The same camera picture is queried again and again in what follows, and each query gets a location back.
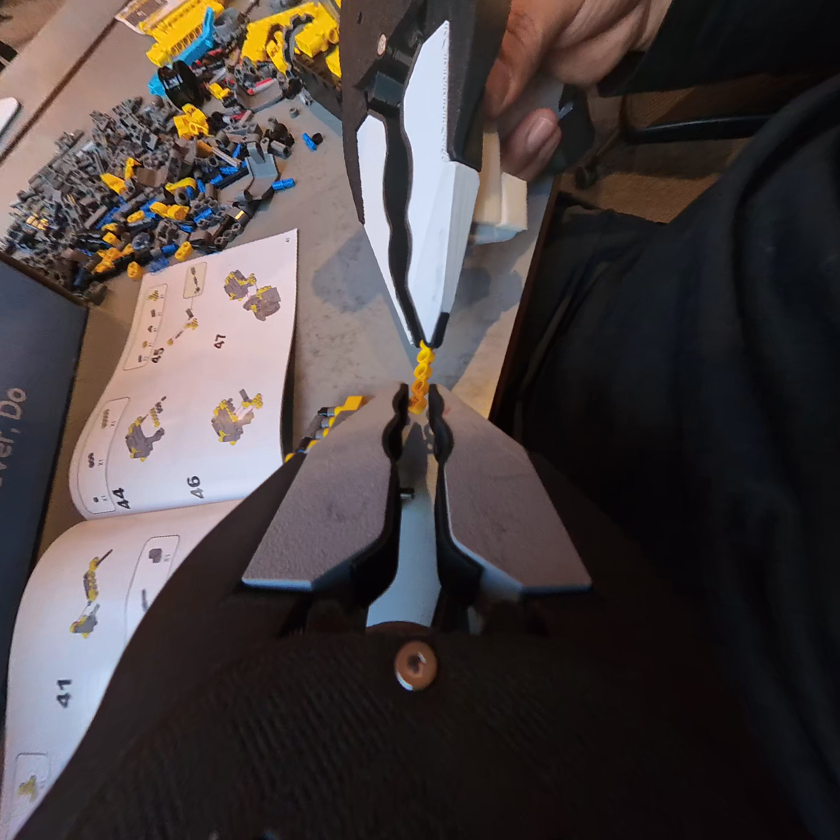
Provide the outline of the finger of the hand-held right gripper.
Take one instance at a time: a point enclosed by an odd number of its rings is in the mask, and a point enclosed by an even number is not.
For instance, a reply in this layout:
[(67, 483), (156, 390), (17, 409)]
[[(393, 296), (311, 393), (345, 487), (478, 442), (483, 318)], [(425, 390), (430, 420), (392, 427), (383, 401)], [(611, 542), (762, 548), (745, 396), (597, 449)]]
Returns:
[(448, 149), (452, 24), (423, 42), (406, 81), (399, 128), (407, 194), (394, 238), (394, 281), (416, 346), (443, 342), (476, 204), (479, 173)]
[(424, 336), (407, 287), (410, 167), (398, 119), (369, 112), (358, 128), (356, 142), (364, 230), (406, 336), (418, 346)]

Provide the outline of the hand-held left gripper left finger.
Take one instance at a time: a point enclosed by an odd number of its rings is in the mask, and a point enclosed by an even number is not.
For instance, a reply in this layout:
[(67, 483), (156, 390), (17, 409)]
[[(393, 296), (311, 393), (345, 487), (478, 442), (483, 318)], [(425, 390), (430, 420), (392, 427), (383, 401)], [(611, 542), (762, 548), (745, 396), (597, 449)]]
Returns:
[(408, 386), (342, 413), (301, 459), (242, 581), (368, 607), (396, 575)]

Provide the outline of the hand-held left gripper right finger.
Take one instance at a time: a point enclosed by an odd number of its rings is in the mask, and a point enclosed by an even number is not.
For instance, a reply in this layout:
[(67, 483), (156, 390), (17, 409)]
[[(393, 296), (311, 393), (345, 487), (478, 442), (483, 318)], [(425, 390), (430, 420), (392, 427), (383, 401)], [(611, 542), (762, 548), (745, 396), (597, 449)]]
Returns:
[(458, 603), (585, 592), (592, 578), (526, 450), (431, 385), (437, 573)]

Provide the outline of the grey yellow brick assembly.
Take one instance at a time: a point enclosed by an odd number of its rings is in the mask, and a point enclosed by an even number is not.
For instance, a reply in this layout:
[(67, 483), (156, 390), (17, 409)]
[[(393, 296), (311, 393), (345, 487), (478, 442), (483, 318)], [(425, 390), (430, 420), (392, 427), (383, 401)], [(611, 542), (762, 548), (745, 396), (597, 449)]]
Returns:
[(284, 457), (283, 462), (288, 462), (296, 454), (306, 454), (318, 441), (327, 437), (339, 421), (345, 419), (344, 415), (349, 417), (352, 413), (358, 411), (365, 402), (365, 396), (351, 395), (340, 405), (320, 408), (309, 424), (306, 433)]

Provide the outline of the yellow five-hole brick beam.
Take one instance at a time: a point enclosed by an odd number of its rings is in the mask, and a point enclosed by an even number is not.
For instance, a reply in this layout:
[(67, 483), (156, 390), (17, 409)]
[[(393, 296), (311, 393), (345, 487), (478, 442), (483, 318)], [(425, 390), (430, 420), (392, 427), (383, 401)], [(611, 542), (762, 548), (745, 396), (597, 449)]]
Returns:
[(434, 361), (435, 351), (424, 341), (420, 342), (408, 403), (408, 410), (413, 414), (421, 414), (427, 408), (427, 394)]

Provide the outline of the person's right hand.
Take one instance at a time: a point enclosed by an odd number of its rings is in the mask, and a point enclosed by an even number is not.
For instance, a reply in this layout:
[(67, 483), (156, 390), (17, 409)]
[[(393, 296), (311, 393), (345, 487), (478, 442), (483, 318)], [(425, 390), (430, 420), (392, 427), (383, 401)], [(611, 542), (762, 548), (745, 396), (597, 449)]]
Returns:
[(589, 88), (621, 60), (648, 49), (670, 1), (513, 1), (497, 60), (488, 76), (485, 111), (499, 119), (543, 73)]

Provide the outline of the grey sloped brick piece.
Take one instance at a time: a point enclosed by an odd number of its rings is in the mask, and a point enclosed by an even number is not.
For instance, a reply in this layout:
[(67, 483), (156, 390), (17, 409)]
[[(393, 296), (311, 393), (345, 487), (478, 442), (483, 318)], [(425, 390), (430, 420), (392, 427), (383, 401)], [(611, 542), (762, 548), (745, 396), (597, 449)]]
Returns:
[(273, 193), (273, 184), (279, 176), (275, 157), (270, 151), (270, 140), (264, 138), (259, 143), (248, 143), (247, 153), (246, 163), (252, 180), (244, 188), (244, 194), (250, 202), (261, 202)]

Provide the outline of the black round part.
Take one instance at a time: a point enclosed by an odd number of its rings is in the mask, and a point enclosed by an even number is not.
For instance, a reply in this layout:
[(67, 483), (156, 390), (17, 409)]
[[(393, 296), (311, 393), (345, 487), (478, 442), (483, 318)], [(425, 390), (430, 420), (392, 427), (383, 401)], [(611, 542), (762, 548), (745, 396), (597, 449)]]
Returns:
[(178, 59), (170, 65), (157, 70), (157, 87), (162, 90), (161, 96), (166, 96), (178, 108), (184, 109), (190, 104), (199, 107), (203, 101), (201, 83), (195, 73), (184, 61)]

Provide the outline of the open instruction booklet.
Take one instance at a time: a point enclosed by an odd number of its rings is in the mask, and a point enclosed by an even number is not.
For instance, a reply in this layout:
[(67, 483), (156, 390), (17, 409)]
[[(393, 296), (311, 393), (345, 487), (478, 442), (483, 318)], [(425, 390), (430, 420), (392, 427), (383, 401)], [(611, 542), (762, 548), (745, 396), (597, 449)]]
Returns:
[(280, 466), (297, 279), (296, 229), (143, 279), (70, 462), (84, 521), (37, 562), (18, 608), (2, 838), (66, 767), (187, 554)]

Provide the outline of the person's dark clothing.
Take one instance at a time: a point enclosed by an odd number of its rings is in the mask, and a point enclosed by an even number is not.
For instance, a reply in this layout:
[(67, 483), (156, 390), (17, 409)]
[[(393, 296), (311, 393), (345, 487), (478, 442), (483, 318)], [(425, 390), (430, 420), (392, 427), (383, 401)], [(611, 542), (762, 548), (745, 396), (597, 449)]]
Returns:
[(669, 224), (559, 196), (515, 435), (705, 603), (783, 793), (838, 838), (838, 76)]

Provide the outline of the white sticker sheet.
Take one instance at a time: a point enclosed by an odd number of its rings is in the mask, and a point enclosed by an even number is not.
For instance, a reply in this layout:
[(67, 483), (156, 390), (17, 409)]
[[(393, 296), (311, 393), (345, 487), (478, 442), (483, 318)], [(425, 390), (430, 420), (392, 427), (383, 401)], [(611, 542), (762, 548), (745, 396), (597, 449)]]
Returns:
[(114, 19), (143, 33), (168, 14), (171, 7), (170, 1), (131, 1), (115, 14)]

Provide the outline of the black office chair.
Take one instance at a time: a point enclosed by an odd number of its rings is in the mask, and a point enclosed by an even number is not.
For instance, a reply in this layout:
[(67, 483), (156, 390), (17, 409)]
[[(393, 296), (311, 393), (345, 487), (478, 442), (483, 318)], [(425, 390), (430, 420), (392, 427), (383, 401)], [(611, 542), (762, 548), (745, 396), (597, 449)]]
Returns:
[(625, 95), (617, 126), (574, 171), (575, 187), (598, 182), (607, 154), (619, 144), (738, 140), (755, 134), (780, 105), (762, 79), (749, 78), (677, 91)]

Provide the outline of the pile of loose brick pieces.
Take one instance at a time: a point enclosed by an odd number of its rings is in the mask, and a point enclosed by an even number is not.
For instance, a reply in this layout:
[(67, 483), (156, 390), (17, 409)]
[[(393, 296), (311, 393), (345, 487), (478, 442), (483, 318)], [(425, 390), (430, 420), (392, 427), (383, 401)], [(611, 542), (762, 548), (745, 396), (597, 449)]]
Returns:
[[(56, 154), (10, 206), (2, 252), (89, 305), (106, 283), (218, 253), (273, 195), (294, 186), (279, 163), (296, 139), (275, 118), (205, 113), (168, 99), (128, 98), (91, 112), (91, 131), (63, 133)], [(270, 140), (279, 176), (250, 202), (249, 143)]]

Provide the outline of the dark blue cardboard box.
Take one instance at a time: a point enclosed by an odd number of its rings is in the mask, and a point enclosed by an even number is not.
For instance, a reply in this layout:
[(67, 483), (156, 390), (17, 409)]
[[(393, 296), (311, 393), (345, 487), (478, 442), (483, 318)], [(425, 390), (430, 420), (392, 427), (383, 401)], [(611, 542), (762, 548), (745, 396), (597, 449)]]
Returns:
[(87, 310), (1, 266), (1, 709), (14, 622), (44, 519)]

